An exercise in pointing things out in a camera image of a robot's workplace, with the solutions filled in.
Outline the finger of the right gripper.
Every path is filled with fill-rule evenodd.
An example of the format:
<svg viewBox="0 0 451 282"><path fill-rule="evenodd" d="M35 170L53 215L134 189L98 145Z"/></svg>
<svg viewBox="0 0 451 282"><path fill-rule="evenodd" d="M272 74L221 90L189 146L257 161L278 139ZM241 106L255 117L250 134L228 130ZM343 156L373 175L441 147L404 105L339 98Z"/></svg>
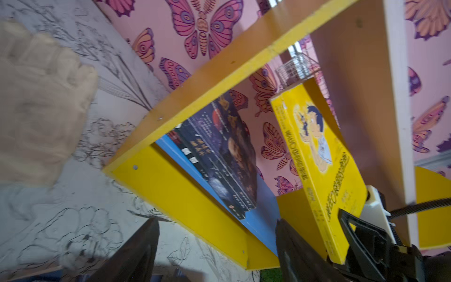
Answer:
<svg viewBox="0 0 451 282"><path fill-rule="evenodd" d="M388 271L392 239L382 228L341 209L339 224L348 241L345 263L339 271Z"/></svg>

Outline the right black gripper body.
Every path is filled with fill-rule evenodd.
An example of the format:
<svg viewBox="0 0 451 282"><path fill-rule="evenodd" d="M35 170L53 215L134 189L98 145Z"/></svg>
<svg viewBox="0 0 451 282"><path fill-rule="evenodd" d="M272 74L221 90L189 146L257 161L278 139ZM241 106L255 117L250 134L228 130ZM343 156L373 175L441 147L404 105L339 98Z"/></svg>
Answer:
<svg viewBox="0 0 451 282"><path fill-rule="evenodd" d="M368 185L368 196L360 219L384 229L392 239L389 253L388 271L376 271L383 282L449 282L451 280L451 253L437 256L423 256L416 246L402 245L396 231L392 228L391 218L406 216L427 210L445 208L451 205L450 198L413 204L388 212L379 192Z"/></svg>

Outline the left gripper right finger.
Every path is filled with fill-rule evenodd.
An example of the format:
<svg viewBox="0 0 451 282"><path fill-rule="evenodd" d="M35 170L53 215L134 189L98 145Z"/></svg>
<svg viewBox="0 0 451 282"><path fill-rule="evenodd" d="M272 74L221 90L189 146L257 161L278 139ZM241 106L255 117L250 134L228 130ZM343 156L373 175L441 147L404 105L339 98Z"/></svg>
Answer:
<svg viewBox="0 0 451 282"><path fill-rule="evenodd" d="M285 282L345 282L284 219L276 225L277 256Z"/></svg>

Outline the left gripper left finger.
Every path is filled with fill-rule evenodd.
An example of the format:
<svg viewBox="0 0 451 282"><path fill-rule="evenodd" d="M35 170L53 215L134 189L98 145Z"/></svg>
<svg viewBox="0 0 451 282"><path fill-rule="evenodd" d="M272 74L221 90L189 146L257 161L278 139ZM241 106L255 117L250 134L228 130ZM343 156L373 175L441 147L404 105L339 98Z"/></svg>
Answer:
<svg viewBox="0 0 451 282"><path fill-rule="evenodd" d="M88 281L151 281L159 235L158 220L148 219L99 270L88 278Z"/></svg>

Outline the yellow cartoon book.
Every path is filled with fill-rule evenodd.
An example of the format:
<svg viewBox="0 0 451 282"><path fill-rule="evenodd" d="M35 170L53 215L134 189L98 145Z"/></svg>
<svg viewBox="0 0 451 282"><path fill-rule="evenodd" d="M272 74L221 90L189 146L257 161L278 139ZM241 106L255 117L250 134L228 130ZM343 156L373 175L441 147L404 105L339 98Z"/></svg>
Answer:
<svg viewBox="0 0 451 282"><path fill-rule="evenodd" d="M315 79L291 86L271 106L330 260L344 264L349 243L339 211L359 217L367 188Z"/></svg>

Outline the purple old man book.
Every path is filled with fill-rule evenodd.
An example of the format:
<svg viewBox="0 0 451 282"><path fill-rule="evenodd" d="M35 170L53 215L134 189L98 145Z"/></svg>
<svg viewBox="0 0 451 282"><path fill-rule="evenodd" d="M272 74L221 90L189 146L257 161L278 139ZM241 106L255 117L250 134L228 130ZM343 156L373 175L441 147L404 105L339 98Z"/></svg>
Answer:
<svg viewBox="0 0 451 282"><path fill-rule="evenodd" d="M188 160L196 167L204 180L211 186L216 195L226 205L226 208L239 220L245 219L249 208L234 191L229 178L221 171L222 163L215 156L214 150L199 134L189 121L177 125L174 131L184 144L183 152Z"/></svg>
<svg viewBox="0 0 451 282"><path fill-rule="evenodd" d="M209 160L228 181L233 197L249 211L257 207L256 156L231 93L227 92L188 118L202 138Z"/></svg>

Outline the black wolf cover book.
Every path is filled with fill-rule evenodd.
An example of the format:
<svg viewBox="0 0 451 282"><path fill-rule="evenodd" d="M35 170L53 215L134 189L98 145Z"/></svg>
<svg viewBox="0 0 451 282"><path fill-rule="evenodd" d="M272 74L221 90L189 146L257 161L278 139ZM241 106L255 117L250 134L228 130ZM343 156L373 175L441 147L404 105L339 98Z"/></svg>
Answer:
<svg viewBox="0 0 451 282"><path fill-rule="evenodd" d="M177 129L171 130L167 137L177 146L180 151L180 155L187 163L192 171L190 174L196 176L197 180L201 181L201 185L207 190L207 192L219 201L228 212L230 212L236 219L245 219L245 213L233 202L233 198L230 196L227 189L223 186L226 182L220 176L218 171L206 168L203 159L198 157L190 148L189 143L183 139L180 131Z"/></svg>

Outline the green artificial grass mat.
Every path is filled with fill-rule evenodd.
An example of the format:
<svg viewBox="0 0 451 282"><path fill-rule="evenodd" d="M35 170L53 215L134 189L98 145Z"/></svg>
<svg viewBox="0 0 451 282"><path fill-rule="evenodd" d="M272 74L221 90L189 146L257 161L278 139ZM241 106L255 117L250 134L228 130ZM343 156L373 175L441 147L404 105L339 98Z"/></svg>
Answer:
<svg viewBox="0 0 451 282"><path fill-rule="evenodd" d="M265 269L260 271L260 282L283 282L283 274L280 268Z"/></svg>

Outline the dark blue thread-bound book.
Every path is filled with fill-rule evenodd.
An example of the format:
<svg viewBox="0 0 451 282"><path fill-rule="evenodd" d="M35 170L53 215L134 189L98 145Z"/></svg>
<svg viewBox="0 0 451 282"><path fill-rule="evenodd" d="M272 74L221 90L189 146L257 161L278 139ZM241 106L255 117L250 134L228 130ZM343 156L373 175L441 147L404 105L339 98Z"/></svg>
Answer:
<svg viewBox="0 0 451 282"><path fill-rule="evenodd" d="M21 277L9 279L9 282L59 282L63 276L62 267L40 270Z"/></svg>

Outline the yellow pink blue bookshelf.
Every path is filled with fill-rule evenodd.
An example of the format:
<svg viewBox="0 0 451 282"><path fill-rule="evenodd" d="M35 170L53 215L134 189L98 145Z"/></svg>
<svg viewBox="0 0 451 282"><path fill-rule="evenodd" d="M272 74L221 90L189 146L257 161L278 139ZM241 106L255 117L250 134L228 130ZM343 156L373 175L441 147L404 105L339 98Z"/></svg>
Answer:
<svg viewBox="0 0 451 282"><path fill-rule="evenodd" d="M280 54L308 38L326 99L364 183L389 210L441 180L415 169L451 130L448 83L428 95L426 61L451 38L449 1L98 1L143 71L169 95L153 106L104 171L241 267L278 266L276 222L321 255L321 234L270 99L284 89ZM256 156L257 207L236 219L211 196L167 134L230 92Z"/></svg>

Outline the beige work glove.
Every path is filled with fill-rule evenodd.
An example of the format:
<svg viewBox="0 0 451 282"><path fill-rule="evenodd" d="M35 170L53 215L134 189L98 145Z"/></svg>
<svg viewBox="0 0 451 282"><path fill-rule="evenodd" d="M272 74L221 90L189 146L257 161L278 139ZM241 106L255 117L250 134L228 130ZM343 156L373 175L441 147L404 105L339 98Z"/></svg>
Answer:
<svg viewBox="0 0 451 282"><path fill-rule="evenodd" d="M74 153L97 70L52 36L1 21L1 182L51 187Z"/></svg>

